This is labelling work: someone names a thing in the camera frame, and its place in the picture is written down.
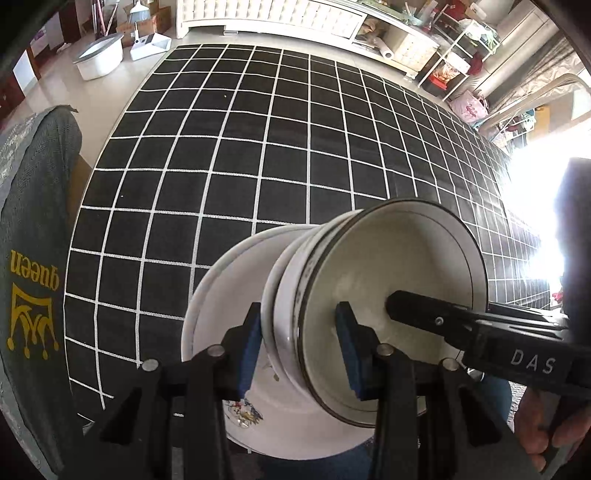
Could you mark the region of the white bowl bluish tint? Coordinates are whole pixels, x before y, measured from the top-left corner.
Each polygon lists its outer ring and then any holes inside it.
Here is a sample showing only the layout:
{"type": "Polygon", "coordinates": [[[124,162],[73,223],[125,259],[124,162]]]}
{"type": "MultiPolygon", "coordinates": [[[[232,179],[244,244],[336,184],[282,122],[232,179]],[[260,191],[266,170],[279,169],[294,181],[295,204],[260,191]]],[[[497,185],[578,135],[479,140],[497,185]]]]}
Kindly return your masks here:
{"type": "Polygon", "coordinates": [[[283,366],[280,363],[280,356],[277,353],[276,339],[274,339],[273,313],[274,300],[280,286],[280,280],[283,278],[283,272],[287,268],[290,260],[287,258],[287,252],[283,251],[280,257],[276,259],[270,274],[266,278],[266,284],[263,287],[262,305],[260,305],[260,321],[262,321],[263,343],[266,347],[266,354],[269,357],[270,365],[277,376],[283,376],[283,366]]]}

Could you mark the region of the white cream bowl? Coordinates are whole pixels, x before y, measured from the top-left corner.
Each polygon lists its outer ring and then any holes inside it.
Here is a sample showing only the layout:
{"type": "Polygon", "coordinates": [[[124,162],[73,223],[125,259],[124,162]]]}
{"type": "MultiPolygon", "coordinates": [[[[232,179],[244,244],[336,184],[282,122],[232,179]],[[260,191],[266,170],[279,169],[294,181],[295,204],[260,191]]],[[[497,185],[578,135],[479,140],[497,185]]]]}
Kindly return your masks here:
{"type": "Polygon", "coordinates": [[[335,217],[327,224],[312,229],[297,239],[284,253],[287,253],[286,268],[280,276],[280,283],[273,300],[273,337],[284,374],[298,389],[306,390],[304,376],[297,362],[296,328],[294,307],[297,303],[298,283],[304,273],[308,258],[322,240],[335,234],[339,226],[353,218],[360,210],[353,210],[335,217]]]}

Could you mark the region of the white plate colourful decals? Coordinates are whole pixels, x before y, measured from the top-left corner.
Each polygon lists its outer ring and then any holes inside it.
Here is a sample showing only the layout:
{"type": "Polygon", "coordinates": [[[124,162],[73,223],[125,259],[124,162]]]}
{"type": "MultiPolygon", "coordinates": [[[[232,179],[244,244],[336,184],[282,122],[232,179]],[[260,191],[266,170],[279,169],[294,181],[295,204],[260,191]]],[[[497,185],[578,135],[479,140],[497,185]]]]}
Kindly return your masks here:
{"type": "Polygon", "coordinates": [[[228,439],[256,453],[287,460],[318,460],[339,455],[370,439],[373,432],[342,423],[314,399],[297,390],[280,370],[264,330],[270,309],[263,302],[266,285],[276,285],[287,266],[286,252],[315,233],[315,227],[280,226],[246,238],[208,269],[189,301],[181,358],[191,359],[222,342],[242,326],[250,310],[259,325],[238,367],[228,374],[222,400],[228,439]]]}

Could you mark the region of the patterned bowl dark rim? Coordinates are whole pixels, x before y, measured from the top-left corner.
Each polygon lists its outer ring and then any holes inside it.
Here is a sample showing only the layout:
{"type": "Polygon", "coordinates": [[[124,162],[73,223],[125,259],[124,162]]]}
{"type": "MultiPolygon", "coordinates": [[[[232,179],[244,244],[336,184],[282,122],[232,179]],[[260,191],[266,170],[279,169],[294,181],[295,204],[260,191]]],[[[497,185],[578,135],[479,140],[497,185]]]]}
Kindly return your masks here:
{"type": "Polygon", "coordinates": [[[326,413],[375,425],[377,403],[349,383],[335,313],[345,302],[380,342],[436,364],[458,350],[442,335],[446,304],[484,311],[488,274],[464,222],[444,206],[391,200],[360,211],[315,248],[298,284],[295,351],[304,384],[326,413]]]}

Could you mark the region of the pink plastic bag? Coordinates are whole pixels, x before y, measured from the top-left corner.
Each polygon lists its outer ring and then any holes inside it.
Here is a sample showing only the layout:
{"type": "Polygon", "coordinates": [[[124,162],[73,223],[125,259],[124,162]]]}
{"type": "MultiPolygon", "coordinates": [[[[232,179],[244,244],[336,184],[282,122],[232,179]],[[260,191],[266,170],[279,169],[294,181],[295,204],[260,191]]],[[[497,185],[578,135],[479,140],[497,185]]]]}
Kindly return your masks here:
{"type": "Polygon", "coordinates": [[[464,91],[450,102],[451,110],[465,123],[474,124],[488,115],[488,108],[480,98],[464,91]]]}

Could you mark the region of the black white checkered tablecloth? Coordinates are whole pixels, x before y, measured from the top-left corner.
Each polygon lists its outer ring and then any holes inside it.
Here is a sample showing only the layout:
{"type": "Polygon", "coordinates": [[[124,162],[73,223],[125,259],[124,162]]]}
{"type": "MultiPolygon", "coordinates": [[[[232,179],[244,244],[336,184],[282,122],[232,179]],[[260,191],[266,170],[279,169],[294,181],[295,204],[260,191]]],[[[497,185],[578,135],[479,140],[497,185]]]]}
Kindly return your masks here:
{"type": "Polygon", "coordinates": [[[535,235],[501,193],[509,159],[455,114],[374,73],[266,46],[172,51],[108,139],[65,284],[77,414],[91,422],[145,359],[180,357],[211,265],[253,234],[391,198],[438,202],[483,252],[493,301],[550,304],[535,235]]]}

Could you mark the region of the beige patterned curtain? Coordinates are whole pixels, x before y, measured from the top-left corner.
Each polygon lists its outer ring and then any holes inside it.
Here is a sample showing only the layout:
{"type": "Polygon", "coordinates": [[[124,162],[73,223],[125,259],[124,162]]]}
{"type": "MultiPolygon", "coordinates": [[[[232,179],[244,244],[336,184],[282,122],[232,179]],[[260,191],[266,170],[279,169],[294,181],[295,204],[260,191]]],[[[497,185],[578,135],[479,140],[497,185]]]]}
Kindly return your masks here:
{"type": "Polygon", "coordinates": [[[521,113],[573,91],[575,81],[559,79],[578,76],[586,67],[574,46],[561,32],[555,33],[487,96],[489,114],[478,126],[489,139],[521,113]]]}

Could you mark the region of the grey sofa cover with crown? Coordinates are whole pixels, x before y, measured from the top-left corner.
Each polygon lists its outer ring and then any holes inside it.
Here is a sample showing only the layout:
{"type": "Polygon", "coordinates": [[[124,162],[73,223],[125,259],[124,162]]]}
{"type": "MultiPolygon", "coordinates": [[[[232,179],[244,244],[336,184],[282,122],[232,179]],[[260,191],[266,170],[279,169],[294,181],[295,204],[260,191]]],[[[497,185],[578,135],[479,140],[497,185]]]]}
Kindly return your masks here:
{"type": "Polygon", "coordinates": [[[1,135],[1,414],[49,479],[82,436],[63,333],[68,193],[80,148],[68,106],[1,135]]]}

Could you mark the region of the white metal shelf rack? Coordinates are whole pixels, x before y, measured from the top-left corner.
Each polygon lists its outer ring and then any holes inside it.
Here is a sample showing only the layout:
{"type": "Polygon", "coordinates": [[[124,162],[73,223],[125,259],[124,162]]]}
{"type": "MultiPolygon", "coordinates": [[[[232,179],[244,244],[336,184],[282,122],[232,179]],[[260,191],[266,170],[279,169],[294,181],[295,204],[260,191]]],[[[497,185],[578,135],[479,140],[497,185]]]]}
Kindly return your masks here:
{"type": "Polygon", "coordinates": [[[444,101],[457,97],[501,45],[498,33],[487,24],[445,13],[433,22],[430,34],[438,48],[420,71],[418,86],[444,101]]]}

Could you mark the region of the paper towel roll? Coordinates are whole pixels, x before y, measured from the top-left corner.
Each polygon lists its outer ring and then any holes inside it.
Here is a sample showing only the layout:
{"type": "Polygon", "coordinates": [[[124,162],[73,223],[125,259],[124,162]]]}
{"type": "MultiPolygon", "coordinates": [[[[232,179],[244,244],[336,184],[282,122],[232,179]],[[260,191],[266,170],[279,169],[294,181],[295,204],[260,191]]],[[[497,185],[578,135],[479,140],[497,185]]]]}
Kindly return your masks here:
{"type": "Polygon", "coordinates": [[[387,60],[394,58],[394,52],[380,37],[375,37],[373,39],[373,45],[379,50],[383,58],[387,60]]]}

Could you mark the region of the white tufted TV cabinet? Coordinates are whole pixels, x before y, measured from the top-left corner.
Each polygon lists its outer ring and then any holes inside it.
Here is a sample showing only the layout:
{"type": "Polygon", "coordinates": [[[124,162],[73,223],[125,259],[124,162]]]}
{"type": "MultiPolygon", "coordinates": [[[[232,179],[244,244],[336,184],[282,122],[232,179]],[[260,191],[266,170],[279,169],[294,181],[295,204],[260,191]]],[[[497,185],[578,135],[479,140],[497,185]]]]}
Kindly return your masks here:
{"type": "Polygon", "coordinates": [[[176,2],[176,34],[191,28],[270,34],[322,43],[383,62],[414,79],[438,45],[404,14],[378,1],[176,2]],[[394,52],[387,60],[373,45],[380,37],[394,52]]]}

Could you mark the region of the white dustpan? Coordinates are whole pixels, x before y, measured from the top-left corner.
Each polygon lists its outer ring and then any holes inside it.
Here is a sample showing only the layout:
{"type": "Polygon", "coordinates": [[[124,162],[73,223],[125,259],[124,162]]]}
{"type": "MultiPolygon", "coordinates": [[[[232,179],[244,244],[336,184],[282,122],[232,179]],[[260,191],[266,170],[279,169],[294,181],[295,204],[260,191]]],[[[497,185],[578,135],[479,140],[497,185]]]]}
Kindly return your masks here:
{"type": "Polygon", "coordinates": [[[132,61],[167,52],[171,47],[171,38],[159,33],[151,33],[137,39],[130,49],[132,61]]]}

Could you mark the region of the white mop bucket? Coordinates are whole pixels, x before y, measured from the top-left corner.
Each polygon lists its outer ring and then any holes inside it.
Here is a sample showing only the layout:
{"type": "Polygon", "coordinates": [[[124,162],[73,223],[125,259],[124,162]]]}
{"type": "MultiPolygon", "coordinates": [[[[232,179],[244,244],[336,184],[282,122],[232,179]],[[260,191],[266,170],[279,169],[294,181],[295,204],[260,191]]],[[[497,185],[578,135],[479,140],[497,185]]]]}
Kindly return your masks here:
{"type": "Polygon", "coordinates": [[[84,81],[101,78],[114,71],[123,60],[122,33],[114,33],[90,43],[74,60],[84,81]]]}

